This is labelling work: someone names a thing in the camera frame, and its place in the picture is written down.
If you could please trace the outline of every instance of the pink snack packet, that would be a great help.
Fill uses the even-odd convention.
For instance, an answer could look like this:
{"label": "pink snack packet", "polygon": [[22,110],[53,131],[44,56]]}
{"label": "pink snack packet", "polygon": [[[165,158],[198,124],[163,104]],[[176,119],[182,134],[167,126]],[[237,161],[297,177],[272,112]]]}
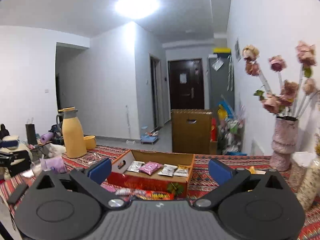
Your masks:
{"label": "pink snack packet", "polygon": [[141,166],[139,168],[139,171],[142,171],[146,174],[151,175],[156,170],[158,170],[160,167],[162,167],[162,164],[160,164],[160,163],[148,162],[144,166]]}

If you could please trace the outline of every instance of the pink vase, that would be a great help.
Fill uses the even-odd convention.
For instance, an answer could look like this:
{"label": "pink vase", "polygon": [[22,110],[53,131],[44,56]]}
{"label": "pink vase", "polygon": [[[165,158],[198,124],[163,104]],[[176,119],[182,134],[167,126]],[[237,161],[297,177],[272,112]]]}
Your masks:
{"label": "pink vase", "polygon": [[271,147],[274,150],[270,166],[278,171],[286,171],[290,166],[291,154],[296,150],[299,121],[292,117],[285,120],[277,117]]}

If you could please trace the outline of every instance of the yellow cup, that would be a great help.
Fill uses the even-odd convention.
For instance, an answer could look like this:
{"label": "yellow cup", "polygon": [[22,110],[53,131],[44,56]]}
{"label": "yellow cup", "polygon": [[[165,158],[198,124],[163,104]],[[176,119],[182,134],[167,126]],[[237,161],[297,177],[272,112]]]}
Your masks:
{"label": "yellow cup", "polygon": [[96,137],[94,135],[85,136],[83,139],[87,150],[94,149],[97,146]]}

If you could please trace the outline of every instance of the yellow lid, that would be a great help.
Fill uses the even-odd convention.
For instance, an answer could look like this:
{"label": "yellow lid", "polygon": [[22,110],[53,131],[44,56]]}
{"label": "yellow lid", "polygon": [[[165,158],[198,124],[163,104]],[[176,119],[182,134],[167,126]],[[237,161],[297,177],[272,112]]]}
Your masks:
{"label": "yellow lid", "polygon": [[230,48],[213,48],[213,53],[231,53]]}

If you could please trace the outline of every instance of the yellow bottle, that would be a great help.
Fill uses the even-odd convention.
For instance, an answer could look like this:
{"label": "yellow bottle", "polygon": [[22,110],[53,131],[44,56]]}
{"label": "yellow bottle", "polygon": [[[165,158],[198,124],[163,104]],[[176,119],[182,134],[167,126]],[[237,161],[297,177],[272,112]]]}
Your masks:
{"label": "yellow bottle", "polygon": [[76,114],[78,110],[76,110],[75,107],[69,107],[59,110],[59,112],[62,111],[63,114],[57,114],[56,121],[58,124],[58,117],[63,116],[61,132],[63,134],[67,156],[69,158],[82,157],[87,153],[87,149],[85,147],[82,126]]}

